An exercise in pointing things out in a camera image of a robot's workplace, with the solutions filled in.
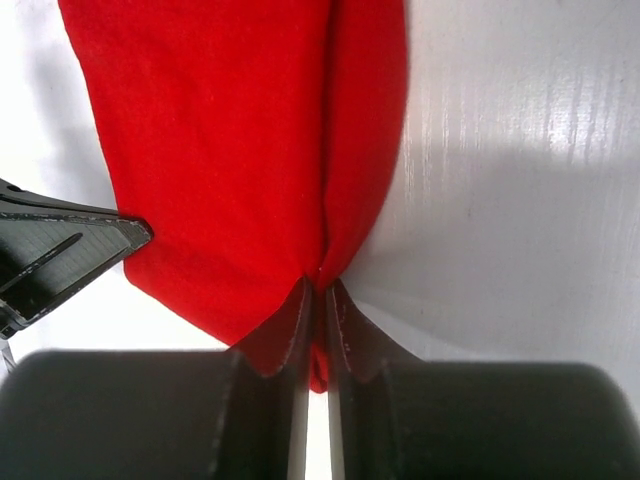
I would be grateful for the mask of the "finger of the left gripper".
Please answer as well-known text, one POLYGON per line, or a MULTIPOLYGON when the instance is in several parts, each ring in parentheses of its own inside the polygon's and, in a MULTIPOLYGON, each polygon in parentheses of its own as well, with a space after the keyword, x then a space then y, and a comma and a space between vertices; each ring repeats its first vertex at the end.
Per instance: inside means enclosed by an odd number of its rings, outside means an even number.
POLYGON ((146 221, 1 182, 1 338, 68 301, 153 238, 146 221))

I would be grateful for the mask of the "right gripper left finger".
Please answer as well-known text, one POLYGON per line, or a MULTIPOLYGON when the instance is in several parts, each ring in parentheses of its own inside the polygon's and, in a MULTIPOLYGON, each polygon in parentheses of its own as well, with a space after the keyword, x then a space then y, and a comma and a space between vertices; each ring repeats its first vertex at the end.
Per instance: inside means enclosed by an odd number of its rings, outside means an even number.
POLYGON ((301 479, 313 289, 224 351, 41 351, 1 387, 5 479, 301 479))

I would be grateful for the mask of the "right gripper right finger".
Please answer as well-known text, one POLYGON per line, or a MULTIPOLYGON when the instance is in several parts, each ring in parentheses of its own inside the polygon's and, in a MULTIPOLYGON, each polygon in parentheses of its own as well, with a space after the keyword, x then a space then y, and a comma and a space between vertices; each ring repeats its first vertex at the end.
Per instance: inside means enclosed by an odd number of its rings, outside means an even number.
POLYGON ((337 479, 635 479, 639 428, 580 363, 422 360, 335 283, 326 293, 337 479))

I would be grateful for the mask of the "red t shirt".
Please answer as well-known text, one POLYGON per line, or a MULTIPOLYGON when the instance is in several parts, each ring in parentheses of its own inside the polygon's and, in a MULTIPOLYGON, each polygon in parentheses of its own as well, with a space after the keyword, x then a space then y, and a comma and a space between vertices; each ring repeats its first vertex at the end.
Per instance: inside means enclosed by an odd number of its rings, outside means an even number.
POLYGON ((376 222, 408 90, 400 1, 63 1, 122 213, 128 280, 238 345, 325 291, 376 222))

